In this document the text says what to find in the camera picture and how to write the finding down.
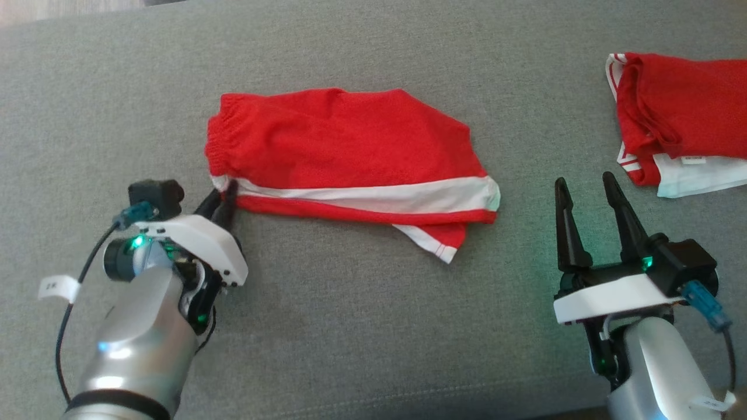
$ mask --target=white stripe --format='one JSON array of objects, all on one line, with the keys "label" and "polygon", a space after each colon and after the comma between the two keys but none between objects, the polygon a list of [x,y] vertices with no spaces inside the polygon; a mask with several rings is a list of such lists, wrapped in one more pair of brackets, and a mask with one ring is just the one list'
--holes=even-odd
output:
[{"label": "white stripe", "polygon": [[449,247],[437,241],[431,235],[417,226],[410,225],[392,225],[409,236],[413,242],[418,244],[424,250],[434,253],[443,262],[449,264],[456,254],[455,247]]},{"label": "white stripe", "polygon": [[617,101],[617,89],[615,89],[615,86],[620,86],[622,70],[624,64],[627,62],[625,54],[617,54],[617,56],[619,59],[616,59],[614,54],[610,54],[607,57],[607,62],[604,64],[604,74],[607,75],[607,81],[610,83],[610,89],[612,90],[612,96],[615,97],[615,101]]},{"label": "white stripe", "polygon": [[636,162],[634,164],[622,165],[622,169],[625,169],[626,172],[633,172],[634,170],[640,170],[641,164]]},{"label": "white stripe", "polygon": [[[220,191],[226,189],[227,176],[213,176]],[[348,209],[392,214],[452,213],[469,210],[498,210],[500,190],[489,176],[467,176],[423,182],[355,188],[265,188],[239,178],[239,195],[306,200]]]},{"label": "white stripe", "polygon": [[638,156],[635,156],[631,153],[625,154],[625,143],[620,143],[620,152],[617,154],[617,163],[620,165],[626,164],[628,162],[635,162],[638,160]]}]

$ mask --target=blue connector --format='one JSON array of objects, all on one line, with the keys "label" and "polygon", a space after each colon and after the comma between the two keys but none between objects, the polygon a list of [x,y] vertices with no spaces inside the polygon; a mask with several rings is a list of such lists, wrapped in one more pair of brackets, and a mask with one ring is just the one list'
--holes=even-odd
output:
[{"label": "blue connector", "polygon": [[703,314],[713,332],[720,333],[731,326],[731,319],[726,316],[721,304],[698,280],[685,284],[682,297]]},{"label": "blue connector", "polygon": [[147,201],[141,201],[134,206],[129,206],[127,209],[122,210],[111,221],[112,223],[118,223],[117,230],[125,230],[135,222],[144,222],[152,219],[154,216],[153,206]]}]

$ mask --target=white trim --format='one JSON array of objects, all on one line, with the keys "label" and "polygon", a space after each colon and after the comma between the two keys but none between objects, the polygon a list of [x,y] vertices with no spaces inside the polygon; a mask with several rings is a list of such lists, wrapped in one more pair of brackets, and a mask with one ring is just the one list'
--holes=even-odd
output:
[{"label": "white trim", "polygon": [[633,172],[635,170],[641,170],[641,164],[638,162],[634,164],[625,164],[621,166],[622,166],[622,169],[625,169],[625,172]]},{"label": "white trim", "polygon": [[409,236],[413,242],[418,244],[424,250],[434,253],[443,262],[449,264],[456,254],[455,247],[449,247],[436,240],[431,235],[417,226],[410,225],[392,225],[402,233]]},{"label": "white trim", "polygon": [[607,75],[607,81],[610,83],[610,89],[612,95],[615,97],[615,101],[617,101],[617,87],[620,85],[620,78],[622,77],[622,70],[625,63],[627,63],[625,54],[617,54],[617,58],[615,58],[615,54],[610,54],[604,65],[604,73]]},{"label": "white trim", "polygon": [[632,154],[632,153],[625,153],[625,143],[620,143],[620,152],[617,154],[617,163],[620,165],[626,164],[628,162],[635,162],[638,160],[638,156]]},{"label": "white trim", "polygon": [[[225,190],[227,176],[213,176],[213,184]],[[265,188],[248,179],[236,179],[242,196],[285,198],[330,204],[348,209],[390,214],[439,214],[469,210],[498,210],[500,190],[490,176],[466,176],[423,182],[354,188]]]},{"label": "white trim", "polygon": [[687,165],[666,153],[654,155],[661,182],[659,197],[679,198],[747,184],[747,160],[708,156],[704,164]]},{"label": "white trim", "polygon": [[634,274],[612,282],[582,288],[553,302],[558,324],[598,316],[671,305],[681,296],[667,297],[646,274]]}]

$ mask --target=clothing label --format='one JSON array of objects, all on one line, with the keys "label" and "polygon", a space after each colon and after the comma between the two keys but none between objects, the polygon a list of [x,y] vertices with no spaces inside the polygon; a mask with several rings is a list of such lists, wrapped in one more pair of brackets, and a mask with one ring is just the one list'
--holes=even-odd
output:
[{"label": "clothing label", "polygon": [[59,296],[67,299],[70,303],[75,302],[81,283],[70,276],[50,276],[42,280],[39,285],[39,299],[50,296]]},{"label": "clothing label", "polygon": [[723,413],[724,411],[729,410],[731,406],[734,405],[735,402],[737,402],[737,397],[734,396],[734,394],[732,394],[730,391],[727,391],[726,397],[724,397],[724,401],[719,401],[713,398],[704,397],[703,395],[700,395],[690,400],[690,405],[698,406],[698,407],[705,407],[705,408]]},{"label": "clothing label", "polygon": [[705,163],[705,156],[682,156],[680,159],[682,159],[682,164],[685,164],[685,165],[695,165],[695,164]]}]

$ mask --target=gray fabric surface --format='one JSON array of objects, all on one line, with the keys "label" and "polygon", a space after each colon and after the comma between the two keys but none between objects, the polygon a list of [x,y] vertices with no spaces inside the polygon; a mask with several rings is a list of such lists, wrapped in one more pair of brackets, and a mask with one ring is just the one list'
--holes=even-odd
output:
[{"label": "gray fabric surface", "polygon": [[[178,419],[516,419],[604,402],[581,327],[555,324],[553,182],[565,176],[597,262],[619,251],[601,173],[649,232],[692,237],[720,264],[747,360],[747,188],[678,200],[615,163],[610,52],[747,55],[747,5],[668,1],[188,1],[0,32],[0,417],[53,419],[62,301],[126,187],[210,189],[205,124],[228,91],[401,87],[472,128],[503,195],[451,266],[387,226],[242,214],[247,285],[191,369]],[[63,349],[72,388],[123,285],[84,284]],[[692,310],[678,326],[714,386],[725,351]]]}]

